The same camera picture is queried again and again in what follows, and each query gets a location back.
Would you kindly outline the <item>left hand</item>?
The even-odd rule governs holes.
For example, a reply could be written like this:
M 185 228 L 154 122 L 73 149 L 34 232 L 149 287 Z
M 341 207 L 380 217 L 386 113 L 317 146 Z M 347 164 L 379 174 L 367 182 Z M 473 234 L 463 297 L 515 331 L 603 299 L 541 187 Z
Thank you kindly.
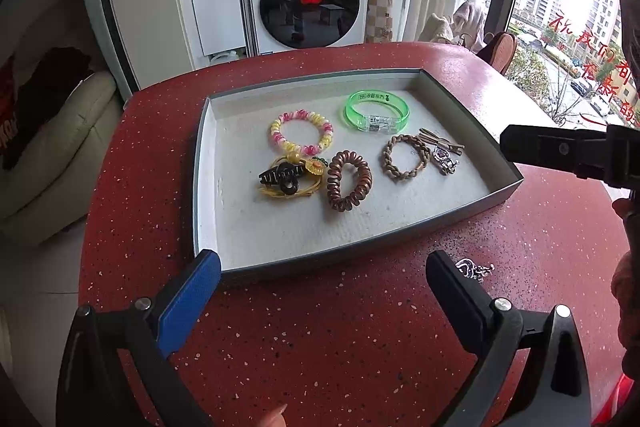
M 257 427 L 286 427 L 284 413 L 288 406 L 286 404 L 279 405 L 275 409 L 265 413 L 259 418 Z

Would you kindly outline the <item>right hand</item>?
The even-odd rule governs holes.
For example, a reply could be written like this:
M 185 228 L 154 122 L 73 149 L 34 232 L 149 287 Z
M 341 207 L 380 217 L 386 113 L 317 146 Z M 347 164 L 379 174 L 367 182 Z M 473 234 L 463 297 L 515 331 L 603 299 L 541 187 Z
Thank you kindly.
M 612 202 L 616 215 L 623 221 L 629 249 L 614 271 L 611 291 L 620 307 L 618 340 L 625 349 L 623 372 L 639 379 L 639 211 L 629 198 Z

